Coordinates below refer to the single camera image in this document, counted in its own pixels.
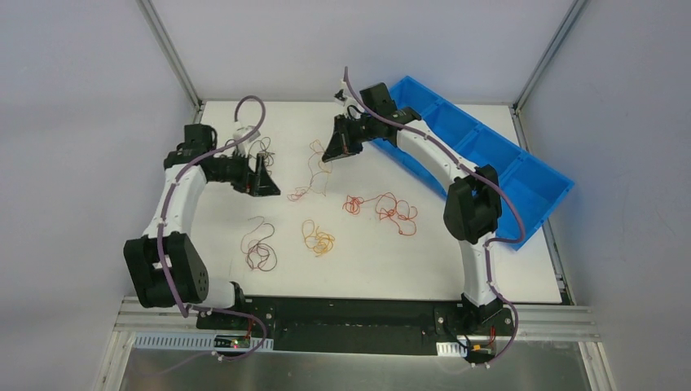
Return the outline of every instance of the blue plastic tray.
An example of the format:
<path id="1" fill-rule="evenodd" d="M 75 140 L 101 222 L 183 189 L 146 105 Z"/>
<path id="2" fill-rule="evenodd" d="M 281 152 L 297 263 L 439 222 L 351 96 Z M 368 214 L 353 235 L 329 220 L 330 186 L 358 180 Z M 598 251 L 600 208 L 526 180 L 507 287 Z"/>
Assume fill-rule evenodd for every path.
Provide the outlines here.
<path id="1" fill-rule="evenodd" d="M 500 187 L 516 205 L 526 226 L 526 239 L 513 244 L 515 249 L 519 249 L 543 225 L 574 186 L 573 181 L 412 77 L 404 77 L 391 87 L 390 93 L 400 108 L 410 106 L 420 113 L 427 126 L 454 151 L 478 166 L 492 165 L 497 170 Z M 384 140 L 375 140 L 374 143 L 446 198 L 446 189 L 417 160 Z M 517 238 L 519 234 L 516 220 L 502 200 L 497 235 Z"/>

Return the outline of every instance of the white table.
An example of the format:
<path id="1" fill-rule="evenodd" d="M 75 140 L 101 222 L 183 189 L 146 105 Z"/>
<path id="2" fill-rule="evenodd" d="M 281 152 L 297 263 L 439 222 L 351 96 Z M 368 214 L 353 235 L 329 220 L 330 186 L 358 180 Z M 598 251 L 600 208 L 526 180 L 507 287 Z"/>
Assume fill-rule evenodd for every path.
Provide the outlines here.
<path id="1" fill-rule="evenodd" d="M 517 143 L 505 106 L 461 106 L 504 137 Z M 231 136 L 235 102 L 208 102 L 201 122 L 218 131 L 219 144 Z M 334 103 L 266 103 L 262 136 L 271 137 L 275 152 L 272 177 L 282 191 L 275 197 L 252 198 L 228 184 L 210 183 L 202 194 L 192 225 L 192 241 L 210 275 L 236 281 L 249 295 L 295 297 L 459 300 L 463 266 L 458 244 L 442 222 L 443 200 L 372 145 L 357 156 L 336 160 L 327 195 L 308 194 L 298 202 L 286 198 L 310 180 L 308 144 L 331 138 Z M 259 106 L 248 103 L 240 119 L 251 125 Z M 372 198 L 392 191 L 419 210 L 417 234 L 398 234 L 389 221 L 378 221 L 373 206 L 358 216 L 342 210 L 346 195 Z M 276 227 L 266 243 L 278 254 L 273 271 L 250 270 L 240 240 L 262 215 Z M 301 225 L 307 218 L 334 235 L 333 250 L 316 257 L 304 244 Z M 496 281 L 512 301 L 561 302 L 544 234 L 539 230 L 514 252 L 497 245 Z"/>

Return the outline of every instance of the red wire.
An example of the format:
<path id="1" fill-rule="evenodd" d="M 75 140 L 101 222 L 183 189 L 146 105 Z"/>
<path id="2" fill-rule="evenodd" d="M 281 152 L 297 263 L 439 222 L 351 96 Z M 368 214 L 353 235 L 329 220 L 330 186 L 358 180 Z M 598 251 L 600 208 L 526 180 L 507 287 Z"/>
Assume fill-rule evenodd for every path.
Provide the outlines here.
<path id="1" fill-rule="evenodd" d="M 384 205 L 382 205 L 382 201 L 384 199 L 393 201 L 394 207 L 387 209 Z M 398 227 L 399 235 L 413 236 L 417 232 L 417 224 L 413 220 L 415 217 L 417 217 L 417 208 L 411 206 L 405 200 L 396 199 L 396 196 L 390 191 L 384 194 L 379 194 L 378 196 L 368 200 L 365 200 L 363 197 L 353 197 L 352 195 L 348 195 L 345 198 L 343 209 L 350 214 L 357 215 L 360 214 L 360 211 L 362 210 L 362 204 L 366 204 L 367 202 L 374 200 L 376 200 L 374 211 L 379 215 L 379 220 L 388 218 L 390 221 L 394 222 L 394 224 L 396 224 Z M 403 232 L 403 228 L 398 221 L 412 223 L 413 231 Z"/>

